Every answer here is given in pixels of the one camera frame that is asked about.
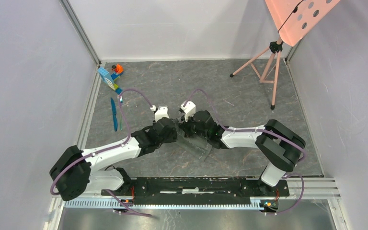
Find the grey cloth napkin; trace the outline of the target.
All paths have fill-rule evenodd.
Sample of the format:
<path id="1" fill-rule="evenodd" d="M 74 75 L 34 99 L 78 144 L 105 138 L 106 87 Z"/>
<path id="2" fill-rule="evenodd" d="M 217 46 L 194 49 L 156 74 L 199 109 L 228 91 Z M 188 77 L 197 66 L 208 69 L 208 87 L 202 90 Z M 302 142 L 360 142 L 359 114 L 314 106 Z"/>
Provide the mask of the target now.
<path id="1" fill-rule="evenodd" d="M 197 160 L 204 162 L 212 151 L 212 146 L 206 139 L 197 135 L 185 137 L 184 131 L 179 128 L 181 121 L 178 118 L 174 119 L 174 123 L 177 130 L 176 144 L 190 152 Z"/>

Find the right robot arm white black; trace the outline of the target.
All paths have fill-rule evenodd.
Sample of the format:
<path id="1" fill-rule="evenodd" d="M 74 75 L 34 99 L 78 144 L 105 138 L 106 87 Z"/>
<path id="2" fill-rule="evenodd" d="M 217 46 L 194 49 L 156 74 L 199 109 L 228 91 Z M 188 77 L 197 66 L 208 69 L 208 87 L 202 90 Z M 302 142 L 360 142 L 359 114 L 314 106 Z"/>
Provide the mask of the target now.
<path id="1" fill-rule="evenodd" d="M 235 128 L 221 126 L 203 110 L 183 116 L 178 127 L 186 138 L 203 138 L 215 149 L 259 149 L 269 160 L 257 183 L 258 191 L 265 196 L 271 195 L 283 176 L 305 156 L 305 140 L 275 119 L 258 127 Z"/>

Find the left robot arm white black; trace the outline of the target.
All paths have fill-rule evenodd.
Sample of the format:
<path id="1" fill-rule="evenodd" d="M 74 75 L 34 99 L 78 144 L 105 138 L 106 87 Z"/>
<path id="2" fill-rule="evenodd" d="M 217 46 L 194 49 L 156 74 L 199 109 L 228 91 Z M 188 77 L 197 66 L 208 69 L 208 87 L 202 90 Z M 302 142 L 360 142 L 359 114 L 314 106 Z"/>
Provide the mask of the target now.
<path id="1" fill-rule="evenodd" d="M 177 128 L 173 119 L 162 118 L 129 137 L 93 149 L 68 147 L 49 171 L 53 179 L 52 195 L 70 201 L 84 192 L 109 189 L 119 195 L 131 190 L 131 182 L 119 170 L 102 169 L 127 159 L 153 153 L 162 144 L 177 141 Z"/>

